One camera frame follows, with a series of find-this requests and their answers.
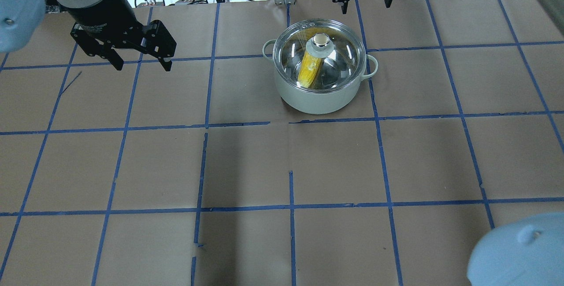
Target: yellow corn cob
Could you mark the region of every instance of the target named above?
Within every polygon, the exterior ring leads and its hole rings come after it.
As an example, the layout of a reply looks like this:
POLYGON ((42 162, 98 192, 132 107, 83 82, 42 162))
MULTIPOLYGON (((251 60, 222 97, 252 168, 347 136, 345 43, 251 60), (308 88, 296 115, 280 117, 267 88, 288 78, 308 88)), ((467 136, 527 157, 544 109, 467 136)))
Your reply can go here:
POLYGON ((313 57, 308 51, 305 51, 300 73, 298 74, 298 82, 302 87, 309 88, 313 85, 322 63, 322 58, 313 57))

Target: white pot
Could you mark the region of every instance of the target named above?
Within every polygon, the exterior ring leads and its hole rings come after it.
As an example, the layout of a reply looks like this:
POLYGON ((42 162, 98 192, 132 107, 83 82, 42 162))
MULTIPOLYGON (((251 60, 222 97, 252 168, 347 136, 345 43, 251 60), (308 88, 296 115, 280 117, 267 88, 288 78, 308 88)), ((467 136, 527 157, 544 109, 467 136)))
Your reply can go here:
POLYGON ((356 51, 357 55, 355 56, 355 59, 357 62, 355 64, 355 70, 351 71, 351 75, 343 79, 342 85, 338 86, 336 89, 304 89, 304 87, 301 87, 295 81, 288 78, 288 75, 282 71, 283 67, 280 63, 280 49, 285 45, 285 43, 280 41, 287 39, 285 39, 284 36, 288 36, 288 31, 292 29, 292 27, 294 27, 293 29, 300 29, 300 26, 303 27, 303 25, 311 25, 312 27, 317 27, 316 29, 321 29, 319 28, 320 23, 327 23, 327 20, 313 19, 311 21, 303 21, 294 24, 282 33, 278 39, 267 41, 262 47, 262 55, 264 58, 269 59, 274 63, 276 89, 278 90, 278 93, 280 93, 280 97, 298 111, 312 115, 323 115, 341 109, 350 103, 350 101, 352 101, 355 97, 360 87, 360 83, 365 79, 371 78, 375 75, 376 71, 378 71, 378 61, 375 57, 365 53, 364 45, 362 45, 360 40, 354 35, 353 31, 341 23, 335 21, 329 22, 331 22, 331 25, 337 25, 339 27, 338 29, 333 29, 335 33, 340 34, 343 30, 340 27, 345 27, 347 33, 344 35, 347 36, 347 39, 350 38, 352 43, 355 43, 357 47, 359 43, 361 46, 361 49, 359 48, 356 51), (265 49, 267 46, 272 44, 275 45, 275 48, 273 57, 271 58, 266 55, 265 49), (370 59, 375 65, 374 71, 369 74, 365 74, 367 59, 370 59))

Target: glass lid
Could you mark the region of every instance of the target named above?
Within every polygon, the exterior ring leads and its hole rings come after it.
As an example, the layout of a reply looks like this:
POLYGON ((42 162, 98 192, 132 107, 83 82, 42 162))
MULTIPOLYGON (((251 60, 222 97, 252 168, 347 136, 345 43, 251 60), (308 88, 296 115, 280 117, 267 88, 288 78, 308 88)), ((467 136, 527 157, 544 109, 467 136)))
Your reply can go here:
POLYGON ((360 39, 349 27, 329 19, 288 27, 274 44, 273 58, 288 83, 313 93, 342 89, 366 70, 360 39))

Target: pot handle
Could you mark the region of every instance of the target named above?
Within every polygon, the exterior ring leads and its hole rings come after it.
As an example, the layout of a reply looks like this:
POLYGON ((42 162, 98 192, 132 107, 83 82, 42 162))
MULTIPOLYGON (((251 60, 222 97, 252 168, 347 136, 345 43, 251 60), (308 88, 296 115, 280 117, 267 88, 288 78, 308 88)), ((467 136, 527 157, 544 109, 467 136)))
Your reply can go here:
POLYGON ((360 80, 361 80, 361 81, 362 81, 362 80, 366 80, 366 79, 368 79, 368 78, 372 78, 372 77, 376 74, 376 71, 378 71, 378 60, 376 60, 376 58, 373 57, 372 55, 368 55, 368 54, 366 55, 366 58, 372 60, 372 62, 374 63, 374 66, 375 66, 375 67, 374 67, 374 71, 372 71, 371 73, 361 75, 361 76, 360 76, 360 80))
POLYGON ((274 59, 268 57, 266 55, 266 52, 264 51, 266 49, 266 47, 272 45, 273 43, 276 43, 276 39, 270 39, 270 41, 267 41, 266 43, 264 43, 264 45, 262 45, 262 57, 274 62, 274 59))

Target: cooking pot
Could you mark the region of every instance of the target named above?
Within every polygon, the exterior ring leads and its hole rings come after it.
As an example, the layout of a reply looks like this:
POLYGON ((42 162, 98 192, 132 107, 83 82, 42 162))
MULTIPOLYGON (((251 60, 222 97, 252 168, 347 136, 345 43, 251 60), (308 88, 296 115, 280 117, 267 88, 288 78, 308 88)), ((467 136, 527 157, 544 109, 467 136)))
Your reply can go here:
POLYGON ((330 19, 308 19, 291 25, 278 39, 264 43, 262 55, 274 63, 276 89, 282 99, 298 111, 313 115, 347 105, 361 81, 378 71, 378 61, 367 55, 354 31, 330 19), (272 44, 270 58, 265 49, 272 44), (367 59, 375 65, 369 74, 365 74, 367 59), (302 79, 303 63, 310 69, 305 74, 310 76, 309 81, 302 79))

